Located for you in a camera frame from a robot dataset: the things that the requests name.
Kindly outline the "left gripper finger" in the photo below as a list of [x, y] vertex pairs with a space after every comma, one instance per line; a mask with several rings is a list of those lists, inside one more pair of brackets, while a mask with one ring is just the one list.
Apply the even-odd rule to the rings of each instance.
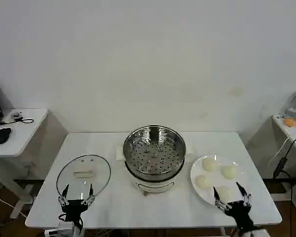
[[95, 200], [95, 195], [94, 195], [94, 189], [92, 187], [92, 184], [90, 184], [90, 188], [89, 188], [89, 196], [87, 199], [84, 199], [81, 204], [82, 205], [91, 205], [92, 202]]
[[60, 203], [60, 205], [68, 205], [69, 204], [69, 202], [67, 200], [68, 189], [69, 189], [69, 184], [67, 184], [65, 186], [65, 188], [61, 192], [60, 196], [58, 196], [58, 202]]

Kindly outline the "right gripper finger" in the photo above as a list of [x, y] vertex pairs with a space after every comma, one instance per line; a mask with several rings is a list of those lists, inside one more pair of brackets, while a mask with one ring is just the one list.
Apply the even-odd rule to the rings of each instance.
[[219, 210], [230, 210], [231, 206], [224, 203], [223, 201], [221, 201], [220, 196], [216, 190], [215, 187], [213, 187], [214, 190], [214, 199], [215, 199], [215, 206], [219, 209]]
[[251, 206], [251, 194], [247, 193], [246, 189], [241, 186], [238, 182], [236, 182], [236, 185], [243, 197], [243, 202], [245, 206]]

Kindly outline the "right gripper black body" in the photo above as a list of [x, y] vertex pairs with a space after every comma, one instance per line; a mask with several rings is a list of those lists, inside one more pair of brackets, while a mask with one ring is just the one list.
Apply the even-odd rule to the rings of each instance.
[[254, 223], [249, 217], [251, 206], [244, 204], [244, 201], [234, 201], [228, 203], [224, 213], [232, 217], [241, 231], [251, 231], [254, 229]]

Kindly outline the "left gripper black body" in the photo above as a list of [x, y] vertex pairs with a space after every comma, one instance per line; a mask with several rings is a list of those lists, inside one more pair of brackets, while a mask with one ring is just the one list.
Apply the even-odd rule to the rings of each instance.
[[68, 200], [68, 205], [61, 205], [62, 214], [61, 220], [63, 221], [80, 221], [81, 214], [88, 209], [87, 205], [82, 205], [81, 199]]

